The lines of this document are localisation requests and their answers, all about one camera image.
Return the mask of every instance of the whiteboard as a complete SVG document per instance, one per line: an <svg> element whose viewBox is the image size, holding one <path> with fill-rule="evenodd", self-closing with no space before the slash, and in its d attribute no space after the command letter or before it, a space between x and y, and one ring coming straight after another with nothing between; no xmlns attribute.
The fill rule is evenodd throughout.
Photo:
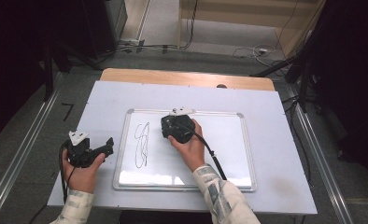
<svg viewBox="0 0 368 224"><path fill-rule="evenodd" d="M116 190L199 190L180 154L163 138L161 118L169 110L130 109L120 141L113 186ZM227 179L242 191L257 188L247 125L240 113L196 112L204 139ZM205 162L217 171L205 150Z"/></svg>

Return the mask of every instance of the black curtain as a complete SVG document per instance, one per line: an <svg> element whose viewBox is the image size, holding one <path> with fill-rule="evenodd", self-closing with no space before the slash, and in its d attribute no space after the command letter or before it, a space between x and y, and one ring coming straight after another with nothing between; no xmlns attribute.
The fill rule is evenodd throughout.
<svg viewBox="0 0 368 224"><path fill-rule="evenodd" d="M326 9L333 17L313 50L316 90L347 131L339 146L368 168L368 1L327 1Z"/></svg>

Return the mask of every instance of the person's right hand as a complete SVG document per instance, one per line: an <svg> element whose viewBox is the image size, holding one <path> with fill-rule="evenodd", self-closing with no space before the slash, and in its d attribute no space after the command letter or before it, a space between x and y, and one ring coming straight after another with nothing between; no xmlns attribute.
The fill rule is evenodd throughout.
<svg viewBox="0 0 368 224"><path fill-rule="evenodd" d="M192 119L192 121L195 123L195 132L202 136L202 127L195 119ZM188 168L190 168L191 172L205 164L205 146L197 136L194 135L190 141L185 144L179 143L171 135L168 136L168 139L172 146L180 153L182 159Z"/></svg>

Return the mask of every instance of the white table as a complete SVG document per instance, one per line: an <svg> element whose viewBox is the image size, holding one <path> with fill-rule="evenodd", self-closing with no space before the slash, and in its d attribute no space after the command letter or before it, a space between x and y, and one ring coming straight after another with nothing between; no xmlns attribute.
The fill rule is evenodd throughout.
<svg viewBox="0 0 368 224"><path fill-rule="evenodd" d="M91 148L100 147L109 137L113 137L114 150L118 150L128 109L171 109L183 105L201 111L244 114L258 184L255 192L245 193L245 196L255 213L317 213L289 124L275 91L97 81L78 130L90 133ZM114 190L112 180L117 156L118 153L109 156L100 168L94 206L207 210L199 191ZM63 205L60 177L48 205Z"/></svg>

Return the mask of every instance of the device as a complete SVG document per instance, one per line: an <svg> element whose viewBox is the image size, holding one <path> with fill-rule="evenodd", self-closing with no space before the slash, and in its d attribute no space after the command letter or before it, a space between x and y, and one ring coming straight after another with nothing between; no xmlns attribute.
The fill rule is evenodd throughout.
<svg viewBox="0 0 368 224"><path fill-rule="evenodd" d="M187 143L195 132L195 123L188 116L193 109L173 109L168 116L161 118L162 134L164 138L172 135L179 143Z"/></svg>
<svg viewBox="0 0 368 224"><path fill-rule="evenodd" d="M91 140L87 133L69 133L70 141L67 141L68 159L75 167L86 168L93 164L94 159L101 153L106 154L106 158L114 153L114 141L110 137L102 147L91 149Z"/></svg>

